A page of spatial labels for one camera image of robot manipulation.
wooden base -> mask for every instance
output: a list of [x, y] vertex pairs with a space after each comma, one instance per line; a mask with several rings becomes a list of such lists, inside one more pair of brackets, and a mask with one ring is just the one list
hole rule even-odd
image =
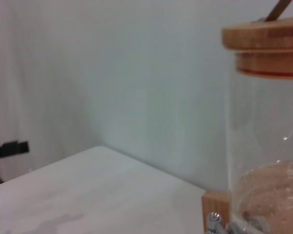
[[229, 222], [229, 196], [226, 193], [207, 191], [202, 196], [204, 231], [207, 231], [206, 218], [211, 212], [218, 212], [223, 218], [224, 227]]

white wall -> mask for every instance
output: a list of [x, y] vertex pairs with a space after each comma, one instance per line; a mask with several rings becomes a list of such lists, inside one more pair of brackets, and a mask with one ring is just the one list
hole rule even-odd
[[[0, 175], [106, 145], [225, 190], [220, 28], [263, 17], [275, 3], [6, 0], [7, 76], [16, 97], [9, 101], [17, 102], [17, 136], [32, 150], [0, 161]], [[285, 15], [293, 15], [293, 3]]]

bamboo lid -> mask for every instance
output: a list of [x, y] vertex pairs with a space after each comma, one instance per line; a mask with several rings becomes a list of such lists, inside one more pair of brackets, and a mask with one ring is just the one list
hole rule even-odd
[[225, 27], [223, 45], [231, 50], [293, 50], [293, 17]]

white tabletop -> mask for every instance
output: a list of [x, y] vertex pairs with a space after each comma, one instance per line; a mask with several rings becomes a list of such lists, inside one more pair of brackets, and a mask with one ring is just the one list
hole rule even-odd
[[203, 193], [95, 147], [0, 185], [0, 234], [201, 234]]

